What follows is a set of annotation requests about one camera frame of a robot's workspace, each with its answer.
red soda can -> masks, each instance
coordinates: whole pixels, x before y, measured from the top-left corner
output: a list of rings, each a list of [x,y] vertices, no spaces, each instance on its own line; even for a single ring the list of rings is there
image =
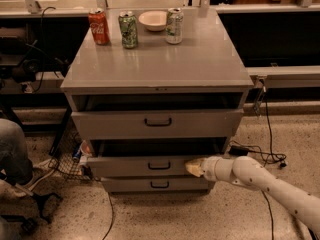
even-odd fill
[[[93,39],[96,44],[107,44],[110,42],[109,27],[106,13],[102,9],[91,10],[89,12],[89,24]]]

bowl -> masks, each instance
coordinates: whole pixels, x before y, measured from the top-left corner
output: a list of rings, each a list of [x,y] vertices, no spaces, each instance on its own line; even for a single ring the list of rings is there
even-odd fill
[[[148,11],[139,16],[139,22],[150,31],[162,31],[166,28],[167,13],[164,11]]]

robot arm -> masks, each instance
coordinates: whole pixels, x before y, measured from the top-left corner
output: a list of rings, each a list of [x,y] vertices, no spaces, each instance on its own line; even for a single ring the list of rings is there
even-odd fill
[[[262,190],[320,235],[320,199],[276,178],[253,158],[243,156],[231,160],[213,156],[189,161],[186,169],[197,177],[203,175],[208,181]]]

drawer handle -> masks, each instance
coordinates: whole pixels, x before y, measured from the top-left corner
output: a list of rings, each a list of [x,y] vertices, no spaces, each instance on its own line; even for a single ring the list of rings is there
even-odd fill
[[[149,168],[149,170],[168,170],[171,168],[171,163],[168,162],[168,165],[165,167],[154,167],[151,165],[151,163],[148,163],[148,168]]]
[[[172,118],[169,117],[167,120],[148,120],[148,118],[144,119],[144,124],[150,127],[164,127],[170,126],[172,124]]]
[[[169,188],[169,181],[167,181],[167,183],[165,185],[154,185],[153,182],[151,181],[150,182],[150,186],[152,188]]]

floor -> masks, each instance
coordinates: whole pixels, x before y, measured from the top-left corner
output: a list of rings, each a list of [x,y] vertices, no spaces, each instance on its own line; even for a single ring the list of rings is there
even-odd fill
[[[25,116],[32,117],[32,114],[28,112]],[[269,120],[273,151],[285,153],[288,166],[280,170],[278,165],[267,165],[267,169],[279,178],[320,197],[319,103],[269,104]],[[26,138],[29,156],[34,163],[50,158],[47,154],[53,138],[53,135]],[[64,135],[63,141],[68,143],[74,138],[74,132],[69,132]],[[247,105],[233,139],[243,145],[258,145],[268,152],[270,136],[264,108],[262,115],[257,117],[252,113],[251,106]],[[250,156],[261,161],[259,155]],[[27,235],[20,228],[21,223],[10,223],[23,239],[272,239],[271,216],[262,193],[224,182],[217,182],[209,194],[109,195],[97,181],[84,177],[68,179],[66,174],[56,172],[34,191],[39,195],[56,192],[63,198],[61,201],[56,198],[47,201],[45,214],[52,218],[50,224],[39,218],[31,197],[16,198],[9,188],[6,183],[0,185],[0,214],[19,214],[33,218],[38,223],[32,235]],[[274,239],[311,239],[300,221],[270,196],[268,200],[274,222]]]

